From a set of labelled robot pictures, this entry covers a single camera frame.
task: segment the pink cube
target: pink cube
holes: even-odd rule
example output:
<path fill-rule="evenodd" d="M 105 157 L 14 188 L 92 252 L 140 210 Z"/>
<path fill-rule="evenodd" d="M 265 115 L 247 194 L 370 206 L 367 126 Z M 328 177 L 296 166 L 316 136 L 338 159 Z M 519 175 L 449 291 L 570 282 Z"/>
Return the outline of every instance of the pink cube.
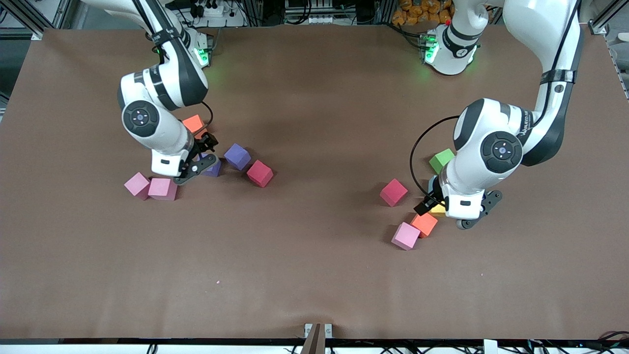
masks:
<path fill-rule="evenodd" d="M 400 199 L 408 192 L 406 188 L 397 179 L 393 178 L 389 184 L 382 189 L 380 197 L 384 199 L 390 207 L 395 206 Z"/>
<path fill-rule="evenodd" d="M 249 176 L 249 179 L 256 185 L 264 188 L 273 177 L 273 171 L 271 171 L 267 165 L 260 162 L 260 160 L 257 160 L 253 163 L 249 171 L 247 171 L 247 176 Z"/>
<path fill-rule="evenodd" d="M 393 236 L 391 242 L 394 245 L 409 251 L 410 249 L 413 249 L 415 241 L 417 241 L 419 236 L 420 231 L 418 229 L 415 229 L 413 226 L 403 222 L 398 227 L 398 230 L 395 232 L 395 236 Z"/>
<path fill-rule="evenodd" d="M 136 173 L 125 183 L 126 189 L 134 196 L 142 200 L 148 198 L 148 187 L 150 182 L 141 173 Z"/>
<path fill-rule="evenodd" d="M 157 200 L 175 200 L 177 185 L 170 178 L 153 178 L 148 195 Z"/>

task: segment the foam cube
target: foam cube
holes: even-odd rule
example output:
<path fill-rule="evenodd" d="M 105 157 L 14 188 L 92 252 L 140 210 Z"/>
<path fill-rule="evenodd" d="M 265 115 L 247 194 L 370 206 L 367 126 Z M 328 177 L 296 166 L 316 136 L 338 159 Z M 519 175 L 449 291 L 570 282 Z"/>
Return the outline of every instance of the foam cube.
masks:
<path fill-rule="evenodd" d="M 247 171 L 247 176 L 256 185 L 264 188 L 273 177 L 273 171 L 271 171 L 267 165 L 260 162 L 260 160 L 256 160 L 249 171 Z"/>
<path fill-rule="evenodd" d="M 207 156 L 207 154 L 204 154 L 203 152 L 201 153 L 201 158 L 204 159 Z M 203 176 L 210 176 L 210 177 L 218 177 L 218 174 L 221 172 L 221 160 L 217 160 L 217 162 L 214 164 L 214 166 L 208 168 L 207 170 L 203 171 L 201 174 Z"/>
<path fill-rule="evenodd" d="M 419 236 L 420 231 L 418 229 L 415 229 L 413 226 L 403 222 L 395 232 L 391 243 L 409 251 L 410 249 L 413 249 Z"/>
<path fill-rule="evenodd" d="M 242 171 L 251 161 L 251 155 L 242 146 L 233 144 L 225 153 L 225 159 L 239 171 Z"/>
<path fill-rule="evenodd" d="M 134 196 L 139 199 L 146 200 L 148 198 L 148 188 L 150 182 L 141 173 L 136 173 L 125 183 L 125 188 Z"/>
<path fill-rule="evenodd" d="M 148 195 L 157 200 L 175 200 L 177 185 L 170 178 L 153 178 Z"/>
<path fill-rule="evenodd" d="M 393 178 L 380 192 L 380 197 L 384 199 L 390 207 L 395 206 L 408 190 L 397 179 Z"/>
<path fill-rule="evenodd" d="M 191 133 L 196 132 L 197 130 L 203 128 L 203 126 L 205 125 L 205 123 L 203 123 L 199 115 L 194 115 L 188 119 L 185 119 L 182 123 L 186 126 L 186 128 L 188 128 L 188 130 L 190 130 Z M 200 139 L 201 136 L 207 132 L 208 132 L 207 129 L 203 129 L 197 135 L 195 135 L 194 138 Z"/>
<path fill-rule="evenodd" d="M 430 159 L 429 163 L 430 163 L 430 166 L 433 167 L 435 172 L 439 174 L 441 170 L 443 169 L 443 167 L 445 166 L 445 164 L 447 164 L 453 158 L 454 158 L 454 153 L 452 153 L 452 150 L 445 149 L 444 151 L 439 152 L 437 155 L 434 155 L 433 158 Z"/>
<path fill-rule="evenodd" d="M 445 207 L 441 204 L 437 204 L 434 208 L 430 209 L 428 213 L 434 217 L 443 217 L 445 216 Z"/>
<path fill-rule="evenodd" d="M 421 216 L 416 215 L 413 218 L 413 221 L 411 221 L 411 226 L 421 231 L 421 234 L 420 234 L 421 239 L 428 237 L 428 235 L 430 235 L 432 229 L 435 227 L 436 224 L 437 224 L 437 220 L 435 219 L 435 217 L 428 213 Z"/>

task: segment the brown paper tabletop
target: brown paper tabletop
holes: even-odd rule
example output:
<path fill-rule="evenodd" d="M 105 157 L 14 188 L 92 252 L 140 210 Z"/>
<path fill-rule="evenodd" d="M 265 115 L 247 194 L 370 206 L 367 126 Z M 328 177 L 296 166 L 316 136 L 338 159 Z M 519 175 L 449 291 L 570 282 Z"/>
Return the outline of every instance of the brown paper tabletop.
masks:
<path fill-rule="evenodd" d="M 123 184 L 153 176 L 124 130 L 120 77 L 157 62 L 141 31 L 47 31 L 0 125 L 0 336 L 597 338 L 629 328 L 629 105 L 603 37 L 586 35 L 564 145 L 497 186 L 473 229 L 441 219 L 415 250 L 390 240 L 420 192 L 408 155 L 481 97 L 533 108 L 537 58 L 490 26 L 462 74 L 422 66 L 374 26 L 229 29 L 206 102 L 220 156 L 234 142 L 275 172 L 223 166 L 177 200 Z M 199 105 L 177 110 L 209 118 Z M 418 149 L 452 147 L 453 122 Z M 392 178 L 411 193 L 379 198 Z"/>

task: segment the logo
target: logo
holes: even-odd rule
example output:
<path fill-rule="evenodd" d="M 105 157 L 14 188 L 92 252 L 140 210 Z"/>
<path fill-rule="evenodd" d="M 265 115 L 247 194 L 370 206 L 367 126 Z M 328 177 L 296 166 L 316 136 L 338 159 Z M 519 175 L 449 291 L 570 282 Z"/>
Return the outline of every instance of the logo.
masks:
<path fill-rule="evenodd" d="M 525 136 L 528 131 L 531 129 L 531 116 L 528 111 L 524 111 L 524 117 L 522 117 L 523 121 L 520 126 L 520 132 L 518 133 L 518 137 Z"/>

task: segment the cable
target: cable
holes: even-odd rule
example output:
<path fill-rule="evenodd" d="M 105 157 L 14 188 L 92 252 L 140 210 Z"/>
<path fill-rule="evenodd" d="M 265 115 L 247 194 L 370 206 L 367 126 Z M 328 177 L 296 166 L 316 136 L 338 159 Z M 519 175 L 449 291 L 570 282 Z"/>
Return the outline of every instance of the cable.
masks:
<path fill-rule="evenodd" d="M 312 12 L 312 9 L 313 9 L 312 0 L 308 0 L 308 3 L 304 5 L 304 13 L 301 15 L 301 18 L 297 20 L 297 22 L 290 22 L 286 20 L 286 23 L 290 25 L 301 25 L 302 23 L 306 22 L 306 20 L 310 17 L 310 13 Z"/>
<path fill-rule="evenodd" d="M 448 120 L 451 119 L 457 119 L 459 116 L 458 115 L 453 115 L 452 117 L 448 117 L 448 118 L 444 118 L 441 119 L 439 122 L 434 123 L 433 125 L 431 125 L 430 127 L 428 127 L 428 129 L 424 130 L 423 133 L 421 133 L 420 137 L 417 138 L 417 141 L 415 142 L 415 145 L 413 145 L 413 148 L 411 149 L 411 157 L 409 159 L 409 164 L 411 166 L 411 176 L 413 177 L 413 181 L 415 182 L 415 184 L 417 185 L 417 187 L 419 187 L 419 189 L 421 190 L 422 193 L 424 193 L 428 198 L 432 199 L 435 203 L 437 204 L 441 204 L 445 207 L 445 204 L 438 201 L 437 199 L 435 199 L 435 197 L 428 195 L 428 192 L 424 190 L 424 188 L 420 185 L 420 183 L 417 181 L 417 177 L 415 177 L 415 171 L 413 171 L 413 155 L 415 154 L 415 148 L 417 148 L 417 145 L 420 143 L 420 141 L 424 138 L 424 136 L 431 131 L 434 127 L 436 127 L 437 125 L 440 125 L 443 122 L 446 122 Z"/>
<path fill-rule="evenodd" d="M 559 351 L 561 351 L 563 354 L 570 354 L 568 353 L 565 349 L 563 349 L 561 346 L 559 345 L 554 345 L 551 341 L 546 340 L 548 342 L 548 344 L 550 344 L 550 346 L 557 348 Z"/>
<path fill-rule="evenodd" d="M 404 39 L 411 45 L 411 47 L 416 48 L 416 49 L 420 49 L 420 50 L 423 49 L 423 48 L 428 48 L 428 47 L 424 47 L 424 46 L 421 46 L 421 45 L 413 43 L 413 41 L 406 36 L 406 32 L 403 31 L 402 28 L 400 28 L 400 31 L 401 31 L 402 36 L 404 37 Z"/>
<path fill-rule="evenodd" d="M 354 20 L 356 20 L 356 17 L 358 17 L 358 16 L 354 16 L 354 18 L 352 20 L 352 24 L 354 23 Z M 359 24 L 359 23 L 370 23 L 371 21 L 374 20 L 374 18 L 376 18 L 375 15 L 374 15 L 374 17 L 372 17 L 370 20 L 367 20 L 367 21 L 356 21 L 356 24 Z"/>
<path fill-rule="evenodd" d="M 180 14 L 180 15 L 181 15 L 181 17 L 184 19 L 184 24 L 186 24 L 186 26 L 188 26 L 188 27 L 192 27 L 192 26 L 191 26 L 191 25 L 192 25 L 192 23 L 186 19 L 186 17 L 184 16 L 184 13 L 183 13 L 183 12 L 181 12 L 181 9 L 180 9 L 180 8 L 177 8 L 177 11 L 179 11 L 179 14 Z"/>
<path fill-rule="evenodd" d="M 238 8 L 240 9 L 240 13 L 243 15 L 243 19 L 246 16 L 247 19 L 249 20 L 248 22 L 248 27 L 251 27 L 251 22 L 255 22 L 254 20 L 260 21 L 262 22 L 262 20 L 260 18 L 256 18 L 256 17 L 251 17 L 247 14 L 247 12 L 245 11 L 245 9 L 242 7 L 242 5 L 240 4 L 239 1 L 236 1 L 236 4 L 238 5 Z"/>
<path fill-rule="evenodd" d="M 564 42 L 565 42 L 565 39 L 568 37 L 568 32 L 570 32 L 570 26 L 572 25 L 572 20 L 574 19 L 574 15 L 577 13 L 577 10 L 579 9 L 580 6 L 581 6 L 581 0 L 577 0 L 577 2 L 574 4 L 574 9 L 572 9 L 572 14 L 570 15 L 570 18 L 568 19 L 568 25 L 566 26 L 564 30 L 564 35 L 561 38 L 561 42 L 559 42 L 559 48 L 557 48 L 555 59 L 553 60 L 552 66 L 550 67 L 551 71 L 557 68 L 557 62 L 559 61 L 561 50 L 564 48 Z M 537 126 L 537 124 L 541 122 L 544 116 L 546 115 L 546 109 L 548 108 L 548 100 L 550 99 L 551 86 L 552 86 L 551 83 L 547 83 L 546 98 L 544 99 L 544 108 L 542 109 L 542 114 L 540 115 L 540 118 L 537 120 L 537 122 L 532 124 L 533 127 Z"/>
<path fill-rule="evenodd" d="M 402 28 L 395 27 L 393 24 L 388 23 L 388 22 L 378 22 L 378 23 L 376 23 L 376 25 L 386 25 L 390 29 L 398 32 L 401 35 L 407 35 L 407 36 L 413 37 L 413 38 L 419 38 L 420 37 L 420 35 L 418 35 L 417 33 L 406 32 Z"/>
<path fill-rule="evenodd" d="M 156 354 L 157 353 L 157 344 L 151 344 L 148 346 L 147 354 Z"/>
<path fill-rule="evenodd" d="M 6 15 L 9 14 L 9 11 L 5 10 L 2 6 L 0 6 L 0 16 L 2 16 L 2 13 L 4 13 L 4 16 L 0 20 L 0 23 L 4 22 L 4 19 L 6 18 Z"/>
<path fill-rule="evenodd" d="M 596 341 L 606 341 L 606 340 L 608 340 L 608 339 L 610 339 L 612 337 L 615 337 L 615 336 L 618 336 L 618 335 L 621 335 L 621 334 L 629 334 L 629 332 L 628 331 L 617 331 L 617 332 L 608 334 L 605 337 L 600 337 Z"/>
<path fill-rule="evenodd" d="M 212 124 L 212 121 L 214 120 L 214 112 L 212 111 L 212 108 L 210 108 L 208 106 L 207 103 L 205 103 L 204 101 L 201 101 L 201 103 L 208 109 L 209 111 L 209 121 L 207 123 L 205 123 L 201 128 L 197 129 L 194 133 L 192 133 L 192 136 L 196 136 L 198 133 L 200 133 L 201 131 L 203 131 L 203 129 L 209 127 L 210 124 Z"/>

